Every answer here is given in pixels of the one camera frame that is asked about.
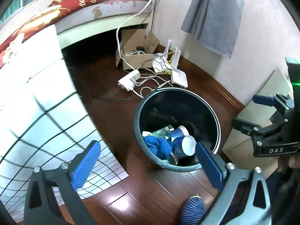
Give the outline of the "person right hand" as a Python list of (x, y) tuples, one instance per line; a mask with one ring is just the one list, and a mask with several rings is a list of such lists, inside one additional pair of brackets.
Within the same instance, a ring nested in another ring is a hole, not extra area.
[(299, 153), (292, 155), (290, 157), (284, 156), (276, 156), (274, 159), (278, 163), (277, 172), (283, 172), (287, 167), (292, 169), (299, 169), (300, 168), (300, 157)]

